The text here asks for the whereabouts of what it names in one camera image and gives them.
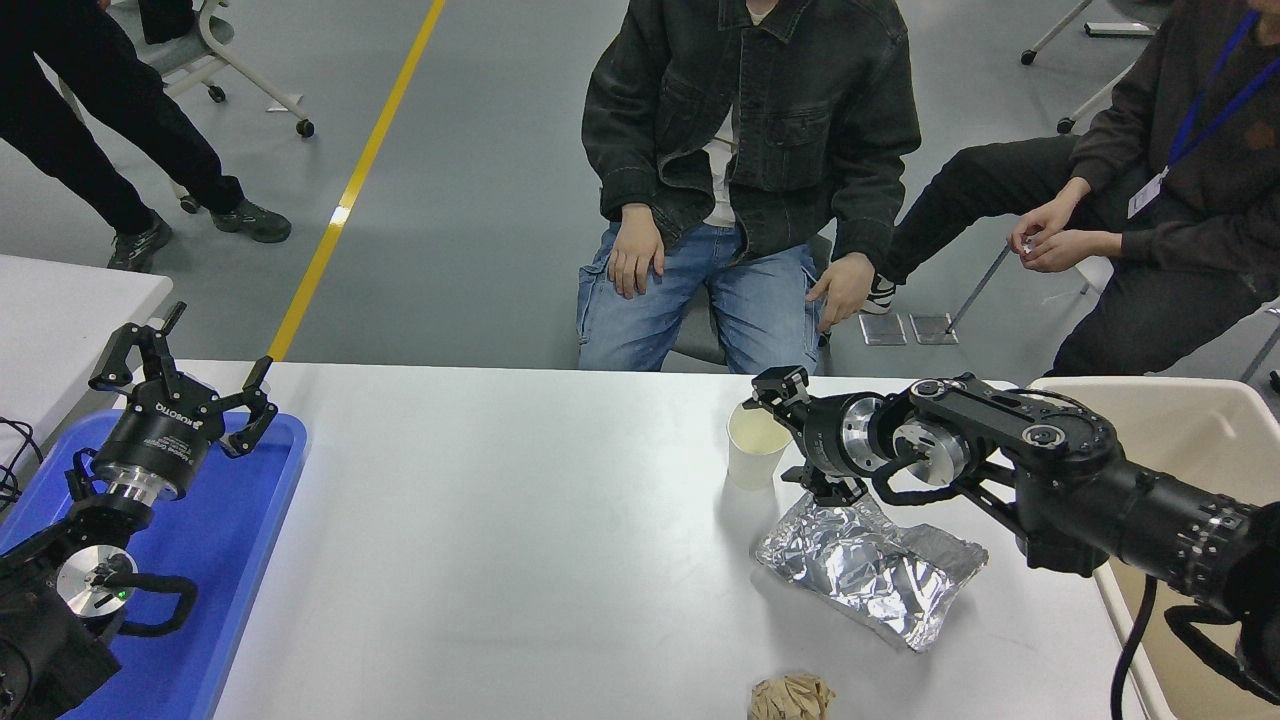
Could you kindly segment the person's left hand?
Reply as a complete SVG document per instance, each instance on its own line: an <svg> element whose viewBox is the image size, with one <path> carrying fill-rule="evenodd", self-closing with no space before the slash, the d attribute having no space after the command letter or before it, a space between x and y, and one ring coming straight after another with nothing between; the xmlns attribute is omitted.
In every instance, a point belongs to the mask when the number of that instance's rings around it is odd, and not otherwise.
<svg viewBox="0 0 1280 720"><path fill-rule="evenodd" d="M1021 265L1033 272L1057 273L1071 269L1091 255L1088 231L1060 231L1048 238L1036 238L1030 256L1021 259Z"/></svg>
<svg viewBox="0 0 1280 720"><path fill-rule="evenodd" d="M876 269L863 252L850 252L831 261L806 295L808 302L822 304L817 332L824 334L860 313L874 279Z"/></svg>

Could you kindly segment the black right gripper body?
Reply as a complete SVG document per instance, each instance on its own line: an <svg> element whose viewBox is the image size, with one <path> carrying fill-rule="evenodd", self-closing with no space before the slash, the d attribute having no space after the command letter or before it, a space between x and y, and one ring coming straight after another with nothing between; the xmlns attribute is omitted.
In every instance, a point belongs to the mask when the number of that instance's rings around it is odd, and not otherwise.
<svg viewBox="0 0 1280 720"><path fill-rule="evenodd" d="M805 459L824 474L852 474L844 425L852 395L810 397L803 419L800 445Z"/></svg>

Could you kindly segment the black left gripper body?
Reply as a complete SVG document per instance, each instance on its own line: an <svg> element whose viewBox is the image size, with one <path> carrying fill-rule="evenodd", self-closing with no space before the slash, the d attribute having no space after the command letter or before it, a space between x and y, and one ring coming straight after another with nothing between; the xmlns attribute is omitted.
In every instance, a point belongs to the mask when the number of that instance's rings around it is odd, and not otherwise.
<svg viewBox="0 0 1280 720"><path fill-rule="evenodd" d="M125 409L97 451L97 478L120 483L133 473L159 478L165 491L188 491L224 429L220 418L197 411L216 397L215 392L125 396Z"/></svg>

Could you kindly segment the person's right hand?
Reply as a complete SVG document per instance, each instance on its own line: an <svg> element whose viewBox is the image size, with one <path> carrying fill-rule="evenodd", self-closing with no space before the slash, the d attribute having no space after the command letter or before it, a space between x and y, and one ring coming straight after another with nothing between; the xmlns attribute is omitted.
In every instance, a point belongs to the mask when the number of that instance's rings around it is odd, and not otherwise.
<svg viewBox="0 0 1280 720"><path fill-rule="evenodd" d="M646 204L622 206L620 229L609 252L605 273L623 299L645 295L650 275L666 274L666 245Z"/></svg>
<svg viewBox="0 0 1280 720"><path fill-rule="evenodd" d="M1062 231L1076 209L1079 199L1057 196L1056 199L1024 214L1012 228L1007 245L1020 259L1028 259L1036 238L1052 237Z"/></svg>

